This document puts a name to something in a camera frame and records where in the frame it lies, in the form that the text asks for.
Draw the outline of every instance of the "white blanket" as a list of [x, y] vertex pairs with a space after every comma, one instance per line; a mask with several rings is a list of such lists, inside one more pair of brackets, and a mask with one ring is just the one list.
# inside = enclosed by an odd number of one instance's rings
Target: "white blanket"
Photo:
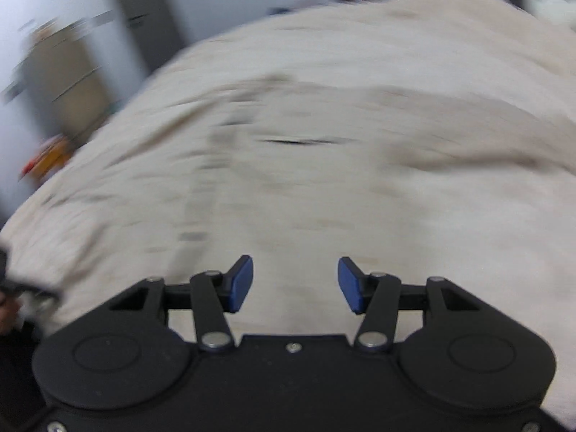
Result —
[[[502, 0], [240, 27], [176, 57], [19, 209], [10, 271], [66, 290], [58, 327], [247, 253], [236, 334], [352, 335], [341, 256], [442, 275], [548, 340], [545, 407], [576, 427], [575, 75], [576, 35]], [[417, 325], [402, 314], [399, 338]]]

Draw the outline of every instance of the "screw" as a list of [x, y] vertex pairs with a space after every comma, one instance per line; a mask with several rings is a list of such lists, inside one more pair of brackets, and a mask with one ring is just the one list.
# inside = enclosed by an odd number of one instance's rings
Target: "screw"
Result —
[[232, 341], [230, 335], [221, 331], [212, 331], [202, 336], [202, 344], [211, 349], [218, 349], [229, 345]]
[[66, 428], [64, 427], [64, 424], [62, 424], [61, 422], [51, 422], [46, 427], [46, 430], [48, 432], [67, 432]]
[[286, 345], [286, 351], [290, 354], [295, 354], [296, 352], [300, 352], [302, 350], [302, 345], [300, 343], [289, 343]]
[[537, 422], [527, 422], [524, 424], [522, 432], [540, 432], [540, 425]]
[[378, 331], [367, 331], [358, 336], [358, 342], [364, 347], [373, 349], [388, 343], [388, 336]]

